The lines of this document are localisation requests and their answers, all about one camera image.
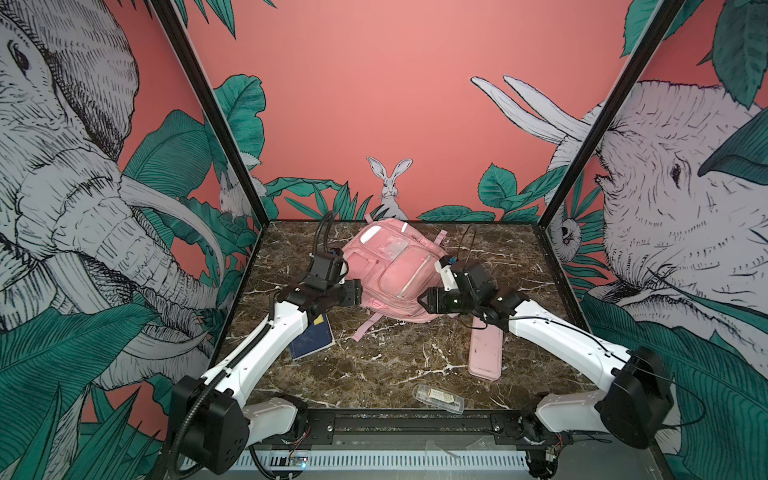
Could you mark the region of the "dark blue book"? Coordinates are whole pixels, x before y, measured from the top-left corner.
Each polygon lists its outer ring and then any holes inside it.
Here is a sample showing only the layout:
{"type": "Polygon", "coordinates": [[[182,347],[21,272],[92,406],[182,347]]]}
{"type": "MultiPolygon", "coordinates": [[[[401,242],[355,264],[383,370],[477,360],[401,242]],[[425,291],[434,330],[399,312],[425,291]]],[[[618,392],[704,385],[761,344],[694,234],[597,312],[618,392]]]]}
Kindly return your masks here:
{"type": "Polygon", "coordinates": [[[289,345],[294,361],[330,348],[335,338],[327,314],[318,316],[309,322],[307,329],[289,345]]]}

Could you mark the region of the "pink student backpack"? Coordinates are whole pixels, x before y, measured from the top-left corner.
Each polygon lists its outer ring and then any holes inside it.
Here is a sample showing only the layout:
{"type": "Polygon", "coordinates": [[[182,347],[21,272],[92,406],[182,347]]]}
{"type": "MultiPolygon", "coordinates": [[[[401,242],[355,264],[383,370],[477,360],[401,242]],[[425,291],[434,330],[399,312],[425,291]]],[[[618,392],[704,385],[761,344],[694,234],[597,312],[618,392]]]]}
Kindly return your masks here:
{"type": "Polygon", "coordinates": [[[395,218],[366,222],[343,247],[348,277],[362,285],[361,306],[373,312],[352,336],[355,341],[383,317],[411,323],[434,320],[437,316],[428,313],[418,297],[443,285],[436,265],[447,255],[444,230],[430,239],[395,218]]]}

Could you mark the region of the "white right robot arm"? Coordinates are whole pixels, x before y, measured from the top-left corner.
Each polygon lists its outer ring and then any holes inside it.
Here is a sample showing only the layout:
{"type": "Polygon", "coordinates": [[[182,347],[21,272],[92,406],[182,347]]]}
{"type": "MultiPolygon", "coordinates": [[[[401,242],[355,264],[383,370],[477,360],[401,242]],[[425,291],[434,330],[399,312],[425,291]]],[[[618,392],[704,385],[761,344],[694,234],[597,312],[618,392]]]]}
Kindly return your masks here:
{"type": "Polygon", "coordinates": [[[429,287],[419,304],[431,314],[471,314],[488,325],[537,344],[594,384],[577,394],[548,394],[525,423],[529,434],[602,432],[646,449],[674,406],[671,380],[660,357],[601,339],[552,314],[511,288],[478,294],[468,288],[429,287]]]}

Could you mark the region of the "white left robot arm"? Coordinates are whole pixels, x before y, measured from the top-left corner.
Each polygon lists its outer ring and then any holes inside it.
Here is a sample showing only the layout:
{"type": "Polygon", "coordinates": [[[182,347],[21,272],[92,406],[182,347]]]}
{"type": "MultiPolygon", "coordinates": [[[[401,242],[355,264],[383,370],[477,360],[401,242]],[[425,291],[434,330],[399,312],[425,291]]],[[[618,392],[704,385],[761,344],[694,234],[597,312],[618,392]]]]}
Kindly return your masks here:
{"type": "Polygon", "coordinates": [[[198,377],[173,387],[166,461],[169,479],[187,479],[202,469],[227,472],[248,447],[293,429],[299,407],[276,398],[247,401],[280,354],[312,320],[337,306],[359,306],[357,279],[340,283],[305,280],[271,300],[269,313],[227,357],[198,377]]]}

